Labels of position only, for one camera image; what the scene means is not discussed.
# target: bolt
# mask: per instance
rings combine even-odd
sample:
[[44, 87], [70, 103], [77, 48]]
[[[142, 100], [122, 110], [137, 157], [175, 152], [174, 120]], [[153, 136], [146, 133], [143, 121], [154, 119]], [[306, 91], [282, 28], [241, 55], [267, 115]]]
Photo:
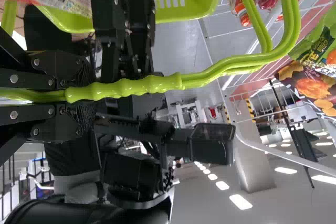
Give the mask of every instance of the bolt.
[[65, 86], [65, 80], [61, 80], [61, 82], [59, 83], [62, 87]]
[[10, 117], [10, 119], [15, 120], [15, 119], [17, 119], [18, 115], [19, 115], [19, 113], [17, 113], [17, 111], [13, 110], [9, 117]]
[[40, 60], [39, 59], [35, 59], [34, 60], [34, 65], [36, 65], [36, 66], [40, 65]]
[[11, 83], [17, 83], [18, 80], [19, 80], [19, 76], [17, 76], [16, 74], [11, 75], [10, 77]]
[[37, 136], [39, 132], [40, 132], [40, 130], [39, 130], [38, 128], [35, 128], [35, 129], [33, 130], [33, 135], [34, 135], [34, 136]]
[[77, 129], [76, 129], [76, 135], [79, 136], [79, 135], [80, 135], [80, 132], [81, 132], [80, 128], [77, 128]]
[[61, 114], [61, 115], [65, 114], [65, 108], [64, 107], [59, 108], [59, 114]]

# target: orange bottle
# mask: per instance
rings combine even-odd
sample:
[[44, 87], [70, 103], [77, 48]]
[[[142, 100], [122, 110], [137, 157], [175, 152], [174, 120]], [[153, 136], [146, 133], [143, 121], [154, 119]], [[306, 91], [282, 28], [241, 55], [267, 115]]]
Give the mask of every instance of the orange bottle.
[[247, 10], [242, 0], [228, 0], [231, 12], [237, 16], [242, 26], [249, 26], [251, 24], [247, 14]]

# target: person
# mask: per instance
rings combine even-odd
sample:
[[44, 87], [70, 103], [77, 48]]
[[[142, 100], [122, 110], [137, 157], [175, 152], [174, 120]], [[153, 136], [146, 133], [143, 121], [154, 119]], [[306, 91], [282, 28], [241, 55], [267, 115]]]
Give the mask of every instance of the person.
[[65, 203], [78, 204], [93, 203], [102, 197], [99, 153], [93, 131], [73, 141], [47, 143], [44, 147], [55, 178], [54, 194], [64, 195]]

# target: black metal bracket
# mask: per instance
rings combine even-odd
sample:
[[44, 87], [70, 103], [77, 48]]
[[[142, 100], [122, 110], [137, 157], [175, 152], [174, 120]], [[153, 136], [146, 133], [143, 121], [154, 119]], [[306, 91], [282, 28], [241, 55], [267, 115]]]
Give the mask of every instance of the black metal bracket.
[[0, 87], [53, 90], [55, 88], [55, 78], [46, 74], [0, 68]]

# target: green plastic handle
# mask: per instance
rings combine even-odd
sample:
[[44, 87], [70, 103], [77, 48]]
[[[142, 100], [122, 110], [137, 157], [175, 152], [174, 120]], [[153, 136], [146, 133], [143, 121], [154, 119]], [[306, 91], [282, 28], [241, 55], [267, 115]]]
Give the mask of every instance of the green plastic handle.
[[38, 93], [29, 90], [15, 90], [8, 93], [0, 89], [0, 96], [26, 99], [34, 102], [54, 102], [78, 100], [99, 100], [105, 97], [126, 97], [131, 94], [141, 95], [146, 92], [165, 92], [173, 89], [187, 89], [202, 87], [218, 77], [227, 74], [255, 71], [265, 64], [279, 60], [295, 46], [299, 38], [301, 28], [301, 16], [299, 13], [298, 0], [281, 0], [284, 12], [285, 31], [280, 44], [272, 51], [267, 31], [262, 28], [262, 20], [252, 0], [243, 0], [251, 18], [252, 24], [257, 27], [257, 34], [261, 39], [263, 52], [254, 55], [238, 55], [223, 59], [199, 73], [179, 74], [168, 77], [148, 76], [142, 80], [122, 79], [112, 84], [93, 83], [83, 88], [68, 88], [65, 91]]
[[15, 25], [17, 3], [14, 0], [6, 0], [1, 20], [1, 27], [12, 36]]

